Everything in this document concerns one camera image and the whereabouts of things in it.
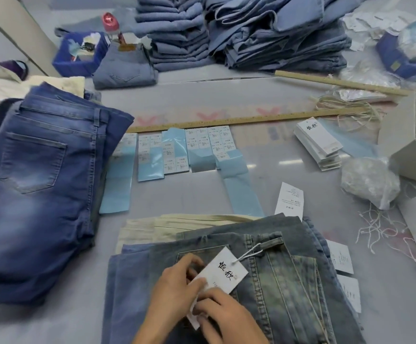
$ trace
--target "person's left hand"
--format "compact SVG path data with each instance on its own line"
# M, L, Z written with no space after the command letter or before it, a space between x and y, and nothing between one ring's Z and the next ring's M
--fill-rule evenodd
M188 285L197 276L191 264L204 266L200 257L188 253L178 263L166 268L151 293L146 322L159 323L168 333L190 311L190 306L206 284L201 277Z

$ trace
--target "hand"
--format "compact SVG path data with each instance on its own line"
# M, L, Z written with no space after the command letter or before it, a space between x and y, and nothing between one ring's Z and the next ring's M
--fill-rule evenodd
M208 289L198 299L193 312L202 314L197 319L209 344L269 343L251 313L223 290ZM203 314L217 322L222 337Z
M163 343L176 324L188 314L206 284L204 277L188 284L197 276L197 272L190 268L191 264L204 266L200 257L189 253L163 271L151 292L146 318L133 343Z

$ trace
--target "person's right hand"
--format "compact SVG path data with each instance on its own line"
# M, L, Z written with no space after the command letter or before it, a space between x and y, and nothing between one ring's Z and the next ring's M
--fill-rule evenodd
M194 307L201 331L209 344L268 344L268 340L251 313L219 288L208 289L198 296ZM218 324L222 337L203 315Z

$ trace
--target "blue plastic bin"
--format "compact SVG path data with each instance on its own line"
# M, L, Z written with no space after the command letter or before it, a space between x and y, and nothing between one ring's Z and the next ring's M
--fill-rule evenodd
M66 34L63 38L60 49L58 50L57 55L55 56L55 58L53 58L52 61L52 65L54 66L54 68L63 77L89 77L93 73L95 73L98 66L100 66L100 63L103 60L109 48L104 33L101 33L101 39L98 45L96 45L95 54L93 55L92 61L71 61L71 54L69 54L68 50L68 40L73 39L74 41L79 43L79 45L82 45L84 37L90 34L91 32L71 32L69 34Z
M398 37L385 33L377 43L377 52L385 68L405 79L416 75L416 64L397 48Z

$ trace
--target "red bottle cap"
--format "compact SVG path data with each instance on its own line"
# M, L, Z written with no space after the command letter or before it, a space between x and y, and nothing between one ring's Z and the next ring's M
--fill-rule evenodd
M119 22L111 13L107 12L103 14L102 20L104 30L106 30L106 32L113 32L119 29Z

